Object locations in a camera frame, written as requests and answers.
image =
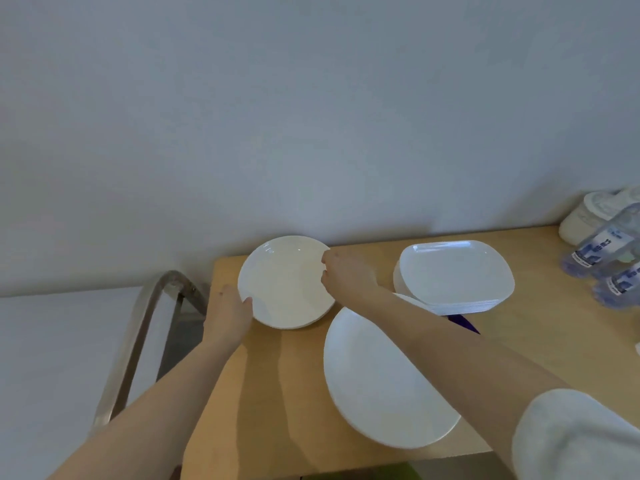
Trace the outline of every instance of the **plastic water bottle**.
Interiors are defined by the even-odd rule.
[[[593,287],[593,297],[601,305],[615,310],[640,305],[640,261],[598,281]]]
[[[578,249],[565,256],[560,266],[566,274],[584,278],[632,248],[638,239],[640,203],[633,203],[578,244]]]

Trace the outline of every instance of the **blue label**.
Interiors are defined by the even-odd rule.
[[[573,259],[582,266],[591,267],[603,258],[615,253],[630,242],[633,236],[626,234],[615,226],[609,226],[596,234],[583,247],[572,254]]]
[[[607,278],[607,286],[616,296],[626,293],[638,286],[638,284],[640,284],[640,262],[635,263],[635,265],[627,268],[622,273]]]

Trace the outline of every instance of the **tabletop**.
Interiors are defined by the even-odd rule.
[[[460,239],[494,247],[515,277],[508,300],[466,315],[480,333],[640,426],[638,308],[603,308],[590,295],[592,282],[564,274],[558,260],[570,247],[556,226],[341,247],[357,250],[375,266],[379,284],[393,290],[393,269],[407,246]],[[215,262],[212,300],[224,284],[237,283],[245,259]],[[377,444],[350,427],[333,405],[323,371],[324,338],[339,309],[334,305],[324,318],[299,330],[253,323],[189,441],[184,480],[269,479],[490,450],[464,419],[440,441],[415,450]]]

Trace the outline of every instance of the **stainless steel rail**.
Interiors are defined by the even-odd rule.
[[[127,405],[129,389],[138,366],[149,323],[165,288],[174,287],[202,315],[207,314],[207,298],[179,271],[167,271],[150,280],[140,290],[131,312],[124,340],[98,402],[89,436],[115,418]]]

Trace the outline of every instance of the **floor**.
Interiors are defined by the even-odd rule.
[[[203,317],[197,313],[182,314],[176,320],[167,338],[158,378],[170,371],[202,341],[203,323]],[[412,467],[423,480],[515,480],[494,453],[414,461]],[[358,478],[376,477],[361,474]]]

